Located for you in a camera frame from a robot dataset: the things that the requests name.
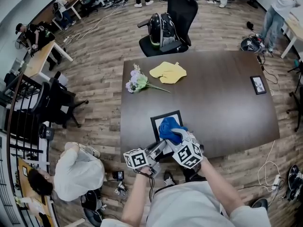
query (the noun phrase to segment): cable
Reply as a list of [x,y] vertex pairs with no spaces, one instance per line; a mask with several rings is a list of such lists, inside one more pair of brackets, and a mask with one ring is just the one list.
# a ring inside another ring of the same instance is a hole
[[88,32],[86,32],[81,38],[80,38],[81,33],[77,33],[77,34],[75,34],[75,35],[68,36],[68,37],[67,37],[67,40],[66,40],[66,42],[65,42],[65,44],[66,44],[66,45],[70,44],[70,43],[72,42],[72,39],[75,38],[76,36],[78,36],[77,39],[76,39],[76,41],[79,41],[79,40],[83,39],[88,33],[90,33],[94,28],[96,28],[96,27],[98,26],[98,24],[99,24],[103,19],[105,19],[105,18],[111,16],[114,12],[116,12],[119,8],[121,8],[125,3],[126,3],[126,1],[123,0],[123,2],[120,4],[119,7],[117,7],[114,11],[112,11],[109,15],[107,15],[107,16],[101,18],[101,19],[95,24],[95,26],[93,26],[93,27],[92,27]]
[[[259,185],[265,187],[265,188],[267,189],[268,192],[272,192],[272,191],[273,191],[273,190],[269,190],[269,189],[268,189],[268,186],[273,186],[273,183],[272,183],[272,184],[268,184],[268,183],[267,183],[267,180],[266,180],[266,164],[267,164],[267,163],[272,163],[272,164],[274,164],[274,165],[276,166],[277,170],[278,170],[279,176],[281,176],[280,171],[279,171],[279,168],[278,168],[278,166],[276,165],[276,163],[274,163],[274,162],[272,162],[272,161],[268,161],[269,155],[270,155],[271,151],[273,150],[274,144],[275,144],[275,141],[273,142],[273,144],[272,144],[272,146],[271,146],[270,152],[269,152],[269,154],[268,154],[268,156],[267,156],[267,158],[266,158],[266,160],[265,160],[265,163],[260,167],[260,169],[259,169],[258,172],[257,172]],[[260,172],[260,170],[261,170],[263,167],[264,167],[264,169],[265,169],[265,184],[266,184],[266,185],[262,185],[261,182],[260,182],[260,178],[259,178],[259,172]]]

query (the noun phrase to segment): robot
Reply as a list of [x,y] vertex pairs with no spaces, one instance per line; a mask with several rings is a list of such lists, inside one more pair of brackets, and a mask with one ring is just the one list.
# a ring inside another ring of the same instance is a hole
[[185,168],[192,169],[197,166],[203,160],[203,145],[201,145],[201,151],[200,144],[194,135],[183,129],[171,129],[171,131],[181,137],[181,143],[175,144],[171,140],[161,140],[149,145],[146,149],[138,148],[125,152],[123,155],[127,166],[138,173],[143,166],[149,166],[150,177],[153,178],[161,171],[159,160],[171,155],[179,165]]

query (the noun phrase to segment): black picture frame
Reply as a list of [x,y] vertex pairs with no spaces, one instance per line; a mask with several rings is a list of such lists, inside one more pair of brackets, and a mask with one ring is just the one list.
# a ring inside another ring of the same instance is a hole
[[180,126],[183,126],[180,110],[173,111],[173,112],[170,112],[170,113],[165,113],[165,114],[158,115],[158,116],[155,116],[155,117],[151,118],[151,125],[152,125],[153,133],[155,135],[155,139],[156,139],[157,142],[160,141],[160,137],[159,137],[159,133],[158,133],[157,125],[156,125],[156,120],[157,119],[162,119],[162,118],[165,118],[165,117],[169,117],[169,116],[172,116],[172,115],[175,115],[175,114],[178,116]]
[[[255,89],[255,92],[257,95],[266,93],[266,88],[264,86],[261,76],[252,76],[252,77],[250,77],[250,79],[251,79],[252,85],[254,86],[254,89]],[[257,87],[255,79],[258,79],[261,81],[262,88]]]

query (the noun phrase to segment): wooden desk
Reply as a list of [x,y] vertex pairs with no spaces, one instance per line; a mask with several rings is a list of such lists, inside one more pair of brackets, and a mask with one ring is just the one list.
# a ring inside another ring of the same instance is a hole
[[64,55],[69,61],[73,61],[73,59],[59,45],[57,45],[55,40],[53,40],[34,54],[27,65],[24,75],[28,76],[29,78],[39,75],[45,80],[49,81],[50,78],[42,73],[42,68],[53,47],[55,47],[57,51]]
[[28,209],[31,213],[39,220],[40,226],[42,226],[42,220],[39,216],[39,212],[43,212],[43,214],[47,215],[48,221],[50,222],[52,227],[55,227],[52,215],[48,208],[48,199],[45,197],[45,205],[42,203],[41,196],[39,196],[29,185],[27,176],[23,174],[23,168],[27,169],[27,173],[32,169],[29,164],[27,164],[21,158],[18,159],[18,168],[19,168],[19,181],[22,189],[23,197],[29,197],[32,200],[32,203],[27,203]]
[[293,33],[293,38],[285,49],[285,51],[283,52],[283,54],[281,55],[281,58],[284,58],[286,56],[286,54],[289,52],[290,48],[294,45],[297,39],[303,41],[303,28],[300,26],[299,21],[288,19],[285,21],[285,23],[287,25],[287,29],[283,32],[283,34],[285,35],[288,30],[290,30]]
[[[187,76],[176,84],[162,84],[149,71],[163,61],[179,62]],[[150,83],[171,93],[153,88],[129,93],[125,84],[134,63]],[[267,93],[256,95],[251,76],[261,76]],[[125,61],[122,88],[122,153],[153,143],[150,118],[175,110],[180,110],[184,126],[205,146],[206,157],[246,150],[280,137],[268,84],[256,55],[250,52],[185,52]]]

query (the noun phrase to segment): black shoe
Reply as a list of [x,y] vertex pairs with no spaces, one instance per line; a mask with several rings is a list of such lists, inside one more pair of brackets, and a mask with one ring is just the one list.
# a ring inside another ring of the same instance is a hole
[[60,59],[57,61],[57,64],[60,65],[61,61],[62,61],[62,56],[61,56]]
[[166,186],[177,185],[169,170],[165,171],[163,180]]
[[52,69],[55,67],[55,65],[56,65],[55,62],[54,62],[54,63],[50,63],[50,64],[49,64],[49,70],[52,70]]

